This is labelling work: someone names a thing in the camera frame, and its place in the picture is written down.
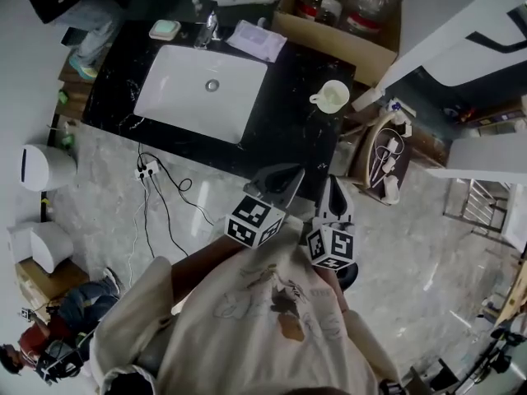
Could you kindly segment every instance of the white sink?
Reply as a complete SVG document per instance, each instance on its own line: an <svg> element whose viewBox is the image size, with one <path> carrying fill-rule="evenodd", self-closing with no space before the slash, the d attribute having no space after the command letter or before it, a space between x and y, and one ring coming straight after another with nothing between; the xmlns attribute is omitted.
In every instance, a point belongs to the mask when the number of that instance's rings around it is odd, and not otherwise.
<svg viewBox="0 0 527 395"><path fill-rule="evenodd" d="M267 65L202 49L165 45L134 114L239 143Z"/></svg>

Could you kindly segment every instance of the electrical cable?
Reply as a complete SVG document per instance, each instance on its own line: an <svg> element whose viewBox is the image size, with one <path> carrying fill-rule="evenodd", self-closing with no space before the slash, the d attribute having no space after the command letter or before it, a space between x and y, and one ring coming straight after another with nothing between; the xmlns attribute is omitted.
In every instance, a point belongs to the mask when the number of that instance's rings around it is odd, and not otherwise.
<svg viewBox="0 0 527 395"><path fill-rule="evenodd" d="M388 150L387 146L384 146L384 145L379 145L378 146L377 145L377 139L379 138L379 136L381 135L382 132L392 132L400 140L400 146L401 146L400 151L399 152L393 152L393 155L395 156L395 160L398 160L399 157L401 156L401 154L404 151L404 140L401 137L401 135L398 134L397 131L393 130L392 128L382 128L377 133L377 136L375 136L375 140L373 141L373 147L374 147L374 152L375 152L375 159L374 159L373 164L371 166L370 180L375 180L376 179L377 173L378 173L380 167L383 165L383 163L387 159L387 156L389 157L389 154L390 154L390 151ZM384 150L382 156L379 156L379 149L383 149Z"/></svg>
<svg viewBox="0 0 527 395"><path fill-rule="evenodd" d="M145 187L144 183L141 182L141 184L144 187L144 189L147 190L147 188ZM149 197L150 197L150 193L147 195L147 198L145 198L143 203L141 205L139 205L139 208L133 214L133 225L135 226L135 239L133 239L132 253L130 254L130 256L128 256L128 269L130 271L130 279L128 281L128 288L132 288L133 270L132 270L132 263L131 262L132 262L133 255L135 254L135 244L137 243L138 237L139 237L138 222L136 221L135 218L138 215L139 211L141 211L141 208L145 206L145 204L147 203L147 199Z"/></svg>
<svg viewBox="0 0 527 395"><path fill-rule="evenodd" d="M189 204L191 207L195 207L196 209L198 209L202 215L203 215L203 218L205 218L205 221L208 222L210 225L214 226L214 224L207 218L207 216L205 215L205 211L204 209L199 206L199 205L196 205L195 203L192 203L191 201L189 201L185 195L183 195L184 192L187 192L190 190L190 188L192 188L192 180L191 179L183 179L180 181L180 184L177 184L173 179L172 179L172 176L170 175L170 173L168 172L168 170L166 169L166 167L163 165L163 163L161 162L161 160L153 155L151 152L139 152L139 156L138 156L138 163L139 161L142 162L142 156L143 155L148 155L148 156L151 156L152 158L154 158L158 163L159 165L161 166L161 168L166 172L166 175L168 175L168 178L169 180L172 182L172 184L175 186L175 188L178 189L178 193L180 194L181 198L184 200L185 203ZM189 182L189 186L187 188L183 188L183 183L185 183L186 181Z"/></svg>
<svg viewBox="0 0 527 395"><path fill-rule="evenodd" d="M41 310L43 307L45 307L46 309L49 307L49 305L53 302L57 301L57 297L55 297L54 299L51 299L50 301L47 301L47 302L44 302L42 303L38 309L31 309L33 310L35 313L38 312L39 310Z"/></svg>
<svg viewBox="0 0 527 395"><path fill-rule="evenodd" d="M154 254L154 250L152 249L152 246L150 245L150 237L148 236L148 228L147 228L147 223L148 223L148 216L147 216L147 212L148 212L148 199L150 198L150 192L147 190L147 186L145 186L145 183L142 181L141 179L141 184L142 186L144 187L145 189L145 209L144 209L144 216L145 216L145 235L147 236L147 244L148 244L148 247L150 248L150 253L152 254L152 259L155 259L156 258L156 255Z"/></svg>
<svg viewBox="0 0 527 395"><path fill-rule="evenodd" d="M139 171L142 171L143 167L145 166L142 162L142 158L141 158L141 142L138 143L138 161L137 161L137 165L138 165L138 170Z"/></svg>
<svg viewBox="0 0 527 395"><path fill-rule="evenodd" d="M189 256L189 254L179 245L175 242L174 240L174 236L172 235L172 227L171 227L171 224L170 224L170 213L168 211L168 206L166 205L166 200L165 198L163 197L163 195L161 194L161 185L159 185L159 188L156 186L156 182L154 181L154 178L151 177L150 180L152 181L152 184L154 185L154 188L156 189L157 193L159 194L159 197L161 198L161 200L163 201L163 205L165 205L165 209L166 209L166 217L168 218L168 234L170 235L170 239L172 240L172 243L175 244L175 247L177 247L179 250L181 250L185 256Z"/></svg>

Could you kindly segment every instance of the faucet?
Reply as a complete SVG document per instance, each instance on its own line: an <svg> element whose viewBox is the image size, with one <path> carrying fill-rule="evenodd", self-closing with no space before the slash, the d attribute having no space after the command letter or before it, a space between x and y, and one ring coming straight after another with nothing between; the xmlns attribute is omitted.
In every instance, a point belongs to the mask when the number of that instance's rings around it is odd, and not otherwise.
<svg viewBox="0 0 527 395"><path fill-rule="evenodd" d="M221 41L222 38L218 32L220 24L217 20L216 4L214 2L212 10L207 16L207 21L202 25L198 33L198 38L194 42L195 49L206 49L208 43L212 41Z"/></svg>

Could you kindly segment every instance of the hand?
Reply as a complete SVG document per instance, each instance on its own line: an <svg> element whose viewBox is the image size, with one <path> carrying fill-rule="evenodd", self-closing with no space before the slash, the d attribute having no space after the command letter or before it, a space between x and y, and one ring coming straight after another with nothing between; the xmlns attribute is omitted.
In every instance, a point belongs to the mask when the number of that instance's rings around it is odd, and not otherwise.
<svg viewBox="0 0 527 395"><path fill-rule="evenodd" d="M31 322L34 322L37 318L39 318L36 313L34 311L30 311L29 315L27 316L27 318L31 321Z"/></svg>

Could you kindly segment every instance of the jeans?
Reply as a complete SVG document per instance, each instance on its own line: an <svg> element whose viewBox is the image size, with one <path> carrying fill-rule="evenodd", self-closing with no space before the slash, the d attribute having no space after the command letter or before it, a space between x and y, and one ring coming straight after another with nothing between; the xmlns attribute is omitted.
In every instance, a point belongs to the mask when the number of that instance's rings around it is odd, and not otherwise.
<svg viewBox="0 0 527 395"><path fill-rule="evenodd" d="M54 20L88 34L73 56L81 66L92 66L120 26L123 9L113 0L81 0Z"/></svg>
<svg viewBox="0 0 527 395"><path fill-rule="evenodd" d="M94 329L102 317L117 303L117 290L109 278L90 281L70 290L58 308L70 330L77 334ZM88 302L98 297L92 305Z"/></svg>

